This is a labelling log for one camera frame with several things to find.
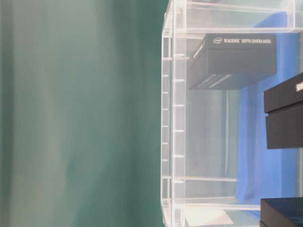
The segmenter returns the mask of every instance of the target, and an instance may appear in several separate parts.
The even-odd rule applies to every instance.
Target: black product box
[[[268,227],[303,227],[303,198],[261,199],[261,221]]]
[[[188,60],[190,89],[240,89],[276,73],[276,35],[206,34]]]
[[[264,92],[267,147],[303,147],[303,74]]]
[[[268,226],[265,225],[263,221],[260,221],[260,227],[268,227]]]

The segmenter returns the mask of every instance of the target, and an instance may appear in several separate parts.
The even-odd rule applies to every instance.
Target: intel logo
[[[218,37],[218,38],[215,38],[215,39],[213,40],[213,43],[214,43],[214,44],[220,44],[220,43],[222,43],[222,41],[223,41],[223,39],[222,39],[221,37]]]

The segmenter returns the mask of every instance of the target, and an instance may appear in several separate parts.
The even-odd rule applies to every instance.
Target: intel realsense camera box
[[[190,89],[241,89],[276,73],[276,35],[206,34],[187,66]]]
[[[267,148],[303,147],[303,73],[264,92]]]

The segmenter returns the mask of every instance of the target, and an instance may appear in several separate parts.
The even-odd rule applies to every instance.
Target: transparent plastic case
[[[302,196],[301,149],[267,149],[263,101],[303,71],[302,16],[298,0],[170,0],[161,72],[167,227],[257,227],[261,198]]]

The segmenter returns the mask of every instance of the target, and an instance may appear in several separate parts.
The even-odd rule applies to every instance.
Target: green curtain
[[[161,227],[167,0],[1,0],[1,226]]]

